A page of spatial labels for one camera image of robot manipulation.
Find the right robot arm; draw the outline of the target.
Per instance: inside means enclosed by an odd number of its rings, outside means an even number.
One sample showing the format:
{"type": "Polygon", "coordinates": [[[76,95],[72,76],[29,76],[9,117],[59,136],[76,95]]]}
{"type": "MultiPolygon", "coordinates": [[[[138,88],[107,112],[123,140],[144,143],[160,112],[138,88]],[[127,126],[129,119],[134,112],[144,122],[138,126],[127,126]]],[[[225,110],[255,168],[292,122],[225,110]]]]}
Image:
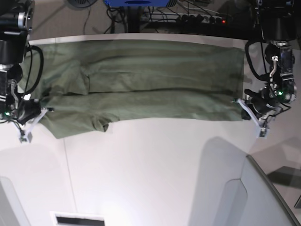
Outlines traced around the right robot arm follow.
{"type": "Polygon", "coordinates": [[[25,100],[37,87],[43,71],[44,56],[37,46],[29,44],[35,2],[33,0],[2,0],[0,2],[0,116],[24,125],[41,114],[38,100],[25,100]],[[23,77],[21,63],[28,52],[37,51],[40,68],[34,85],[18,92],[23,77]]]}

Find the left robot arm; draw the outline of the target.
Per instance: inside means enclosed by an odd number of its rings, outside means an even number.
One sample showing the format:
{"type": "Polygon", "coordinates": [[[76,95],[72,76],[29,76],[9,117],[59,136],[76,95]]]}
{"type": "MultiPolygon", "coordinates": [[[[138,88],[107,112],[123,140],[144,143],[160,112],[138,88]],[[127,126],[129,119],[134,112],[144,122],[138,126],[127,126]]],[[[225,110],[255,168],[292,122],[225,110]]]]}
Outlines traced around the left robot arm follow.
{"type": "Polygon", "coordinates": [[[297,14],[294,0],[257,0],[255,12],[261,29],[262,40],[267,43],[261,52],[269,64],[269,72],[259,75],[253,67],[249,47],[256,43],[249,40],[245,45],[247,62],[253,75],[265,82],[258,92],[244,91],[248,110],[242,110],[241,117],[250,120],[251,114],[257,119],[268,117],[269,112],[280,114],[289,109],[296,99],[297,88],[294,81],[293,65],[295,57],[290,41],[297,39],[297,14]]]}

